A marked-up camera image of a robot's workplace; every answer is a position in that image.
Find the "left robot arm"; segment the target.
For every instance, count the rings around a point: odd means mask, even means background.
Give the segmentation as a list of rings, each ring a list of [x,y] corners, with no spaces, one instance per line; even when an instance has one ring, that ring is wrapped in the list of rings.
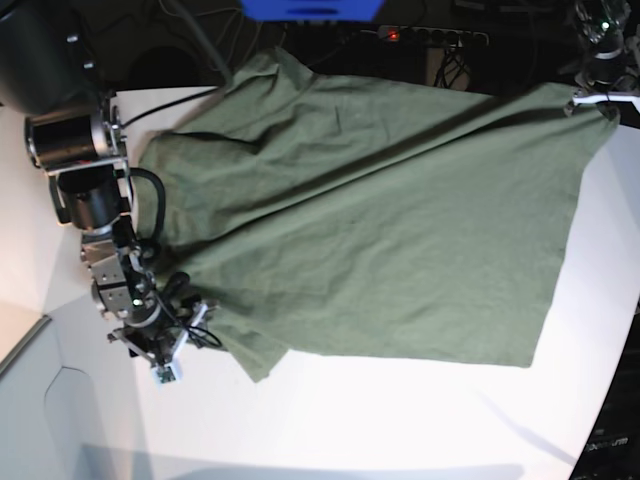
[[[639,24],[629,1],[575,1],[573,22],[582,53],[575,81],[583,92],[639,93]]]

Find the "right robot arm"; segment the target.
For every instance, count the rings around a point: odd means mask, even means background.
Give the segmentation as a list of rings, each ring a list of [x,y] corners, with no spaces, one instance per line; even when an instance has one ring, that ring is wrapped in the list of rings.
[[[80,31],[55,1],[1,5],[1,101],[25,115],[24,142],[47,178],[56,217],[81,234],[80,257],[93,300],[119,327],[110,341],[145,359],[162,383],[176,380],[177,357],[202,332],[205,303],[179,317],[171,306],[189,278],[159,287],[152,262],[166,213],[160,178],[128,160],[124,127],[101,85]]]

